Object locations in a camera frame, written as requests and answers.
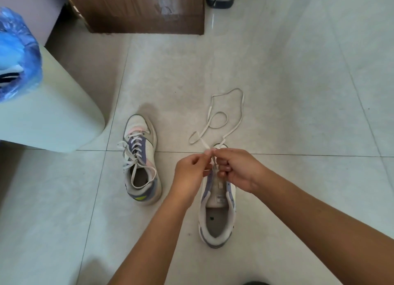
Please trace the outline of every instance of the forearm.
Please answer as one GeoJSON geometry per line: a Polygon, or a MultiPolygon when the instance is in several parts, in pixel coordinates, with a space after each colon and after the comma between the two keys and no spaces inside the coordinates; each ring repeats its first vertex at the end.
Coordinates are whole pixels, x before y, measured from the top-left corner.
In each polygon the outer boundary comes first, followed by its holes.
{"type": "Polygon", "coordinates": [[[108,285],[164,284],[186,210],[168,195],[108,285]]]}
{"type": "Polygon", "coordinates": [[[394,284],[393,239],[276,173],[263,174],[254,194],[343,284],[394,284]]]}

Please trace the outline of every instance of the shoe label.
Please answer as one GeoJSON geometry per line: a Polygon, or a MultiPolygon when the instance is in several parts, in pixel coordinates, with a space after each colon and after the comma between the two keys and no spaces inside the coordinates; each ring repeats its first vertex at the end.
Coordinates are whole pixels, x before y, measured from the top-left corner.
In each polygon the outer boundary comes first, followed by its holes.
{"type": "Polygon", "coordinates": [[[225,195],[216,195],[216,203],[225,204],[227,199],[225,195]]]}

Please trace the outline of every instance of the white shoelace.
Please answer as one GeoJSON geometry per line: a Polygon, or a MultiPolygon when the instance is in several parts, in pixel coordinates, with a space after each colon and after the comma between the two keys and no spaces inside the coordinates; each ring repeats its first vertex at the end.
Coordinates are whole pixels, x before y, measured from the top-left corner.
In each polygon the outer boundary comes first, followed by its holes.
{"type": "Polygon", "coordinates": [[[129,135],[130,138],[132,138],[132,140],[130,142],[130,145],[132,145],[131,150],[130,150],[129,143],[126,141],[120,141],[117,145],[118,148],[123,148],[125,150],[126,164],[123,166],[123,169],[127,170],[128,168],[131,168],[134,166],[133,172],[131,173],[131,185],[135,189],[138,189],[138,190],[145,187],[147,184],[151,183],[153,180],[155,180],[156,175],[157,175],[156,168],[141,164],[142,163],[142,160],[141,160],[142,150],[139,148],[139,146],[140,147],[142,146],[142,144],[141,144],[142,138],[140,137],[142,135],[143,135],[143,133],[140,130],[137,130],[129,135]],[[147,183],[145,183],[143,186],[135,186],[134,185],[135,173],[138,168],[152,169],[155,172],[153,177],[147,183]]]}
{"type": "MultiPolygon", "coordinates": [[[[219,148],[222,147],[222,145],[223,145],[224,142],[226,141],[226,137],[228,137],[231,133],[233,133],[233,132],[238,128],[239,124],[241,124],[241,121],[242,121],[243,111],[244,111],[244,99],[245,99],[245,94],[244,94],[244,92],[243,92],[240,88],[234,88],[234,89],[232,89],[232,90],[230,90],[230,91],[228,91],[227,93],[224,93],[224,94],[215,94],[215,95],[212,95],[212,97],[211,97],[211,105],[209,106],[208,116],[207,116],[207,118],[206,118],[206,125],[205,125],[205,127],[204,127],[204,129],[203,129],[203,131],[202,131],[201,133],[198,133],[197,131],[195,131],[194,133],[191,134],[191,136],[189,137],[189,144],[192,145],[192,144],[194,144],[194,143],[196,143],[196,142],[198,142],[198,141],[201,141],[201,143],[204,145],[205,148],[207,148],[207,149],[210,149],[210,148],[211,148],[211,147],[209,147],[209,145],[208,145],[201,137],[204,135],[204,133],[207,131],[207,129],[208,129],[209,127],[212,128],[212,129],[219,129],[219,128],[222,128],[224,125],[226,125],[227,122],[229,121],[229,116],[228,116],[225,112],[223,112],[223,111],[218,111],[218,112],[216,112],[216,113],[211,117],[211,111],[212,111],[212,108],[213,108],[213,106],[214,106],[214,97],[224,96],[224,95],[227,95],[227,94],[229,94],[229,93],[231,93],[231,92],[233,92],[233,91],[235,91],[235,90],[239,90],[239,91],[242,93],[242,99],[241,99],[241,117],[240,117],[238,123],[234,126],[234,128],[233,128],[232,130],[230,130],[228,133],[226,133],[226,134],[222,137],[223,140],[220,142],[219,148]],[[226,122],[224,122],[224,124],[222,124],[221,126],[216,126],[216,127],[211,126],[212,119],[213,119],[217,114],[223,114],[224,116],[226,116],[226,122]],[[197,138],[195,141],[190,141],[190,139],[191,139],[195,134],[197,134],[198,138],[197,138]]],[[[213,159],[213,161],[214,161],[214,166],[216,167],[215,158],[212,157],[212,159],[213,159]]]]}

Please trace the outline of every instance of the white sneaker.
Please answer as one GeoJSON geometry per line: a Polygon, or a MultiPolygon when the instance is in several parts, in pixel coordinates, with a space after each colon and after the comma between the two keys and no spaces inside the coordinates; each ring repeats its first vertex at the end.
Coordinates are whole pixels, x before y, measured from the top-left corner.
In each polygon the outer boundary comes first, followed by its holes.
{"type": "Polygon", "coordinates": [[[217,169],[203,179],[199,212],[199,233],[209,247],[222,247],[230,238],[235,223],[235,185],[222,181],[217,169]]]}
{"type": "Polygon", "coordinates": [[[141,205],[153,204],[161,196],[154,159],[156,144],[156,132],[149,119],[139,114],[132,115],[127,120],[123,141],[118,143],[118,147],[124,148],[127,193],[141,205]]]}

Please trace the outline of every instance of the blue plastic bag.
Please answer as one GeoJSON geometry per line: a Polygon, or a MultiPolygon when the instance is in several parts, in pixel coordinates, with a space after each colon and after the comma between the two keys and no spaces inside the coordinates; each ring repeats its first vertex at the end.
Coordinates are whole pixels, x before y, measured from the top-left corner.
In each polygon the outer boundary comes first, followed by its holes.
{"type": "Polygon", "coordinates": [[[9,76],[10,71],[19,73],[12,81],[0,83],[0,102],[35,89],[42,81],[42,59],[37,40],[22,16],[0,7],[0,77],[9,76]]]}

